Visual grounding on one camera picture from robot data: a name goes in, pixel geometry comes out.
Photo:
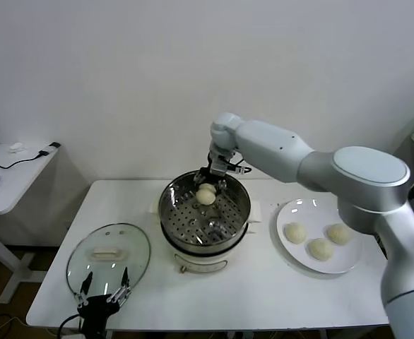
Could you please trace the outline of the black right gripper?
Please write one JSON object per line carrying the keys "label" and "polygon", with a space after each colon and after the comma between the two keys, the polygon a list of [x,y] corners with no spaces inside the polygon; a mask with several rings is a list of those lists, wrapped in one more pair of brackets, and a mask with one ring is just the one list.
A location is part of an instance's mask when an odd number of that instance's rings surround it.
{"label": "black right gripper", "polygon": [[227,180],[225,177],[226,172],[212,169],[210,166],[201,167],[198,171],[198,174],[194,175],[194,190],[198,191],[200,189],[200,185],[204,183],[218,183],[219,192],[221,194],[225,194],[227,192]]}

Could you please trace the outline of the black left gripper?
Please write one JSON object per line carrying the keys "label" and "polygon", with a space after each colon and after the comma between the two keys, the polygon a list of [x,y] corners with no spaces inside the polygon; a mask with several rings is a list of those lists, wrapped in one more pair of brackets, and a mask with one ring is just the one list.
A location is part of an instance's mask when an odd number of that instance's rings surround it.
{"label": "black left gripper", "polygon": [[131,293],[128,268],[124,269],[119,288],[110,295],[98,295],[88,298],[88,292],[93,279],[89,272],[75,294],[78,314],[83,319],[81,333],[87,339],[104,338],[108,318],[120,310],[119,304],[124,304]]}

